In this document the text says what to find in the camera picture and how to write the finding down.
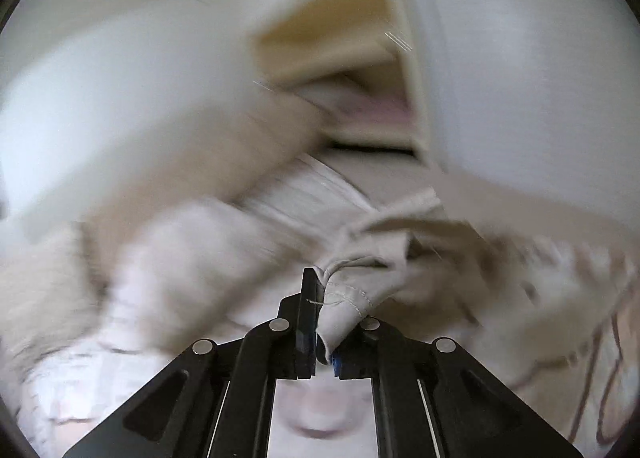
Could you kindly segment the long beige bolster cushion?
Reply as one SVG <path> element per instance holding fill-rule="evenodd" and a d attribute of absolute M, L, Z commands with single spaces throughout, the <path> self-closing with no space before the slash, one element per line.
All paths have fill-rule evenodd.
<path fill-rule="evenodd" d="M 321 145 L 329 113 L 290 92 L 263 92 L 231 123 L 206 126 L 195 145 L 134 178 L 84 220 L 90 254 L 109 270 L 152 218 L 193 199 L 232 201 L 264 176 Z"/>

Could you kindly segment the white louvered cabinet door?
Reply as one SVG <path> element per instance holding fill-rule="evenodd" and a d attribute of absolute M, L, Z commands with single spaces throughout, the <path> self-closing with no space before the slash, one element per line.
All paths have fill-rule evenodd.
<path fill-rule="evenodd" d="M 434 158 L 639 222 L 639 23 L 624 0 L 408 0 Z"/>

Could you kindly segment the bear print bed sheet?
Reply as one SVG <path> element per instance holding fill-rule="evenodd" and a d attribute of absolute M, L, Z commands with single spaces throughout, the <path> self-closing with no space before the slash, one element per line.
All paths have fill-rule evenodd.
<path fill-rule="evenodd" d="M 605 456 L 639 396 L 638 259 L 454 222 L 345 230 L 316 263 L 328 352 L 364 314 L 413 339 L 451 337 L 585 457 Z M 17 424 L 40 457 L 62 457 L 177 356 L 107 340 L 83 337 L 27 376 Z M 277 386 L 269 457 L 374 457 L 366 383 L 319 367 Z"/>

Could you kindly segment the beige garment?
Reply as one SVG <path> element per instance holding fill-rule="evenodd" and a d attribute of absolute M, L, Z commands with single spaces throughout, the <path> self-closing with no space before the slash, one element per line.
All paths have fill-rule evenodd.
<path fill-rule="evenodd" d="M 587 346 L 638 274 L 622 251 L 452 221 L 433 189 L 343 227 L 318 268 L 326 357 L 364 317 L 400 304 L 432 337 L 459 334 L 516 366 Z"/>

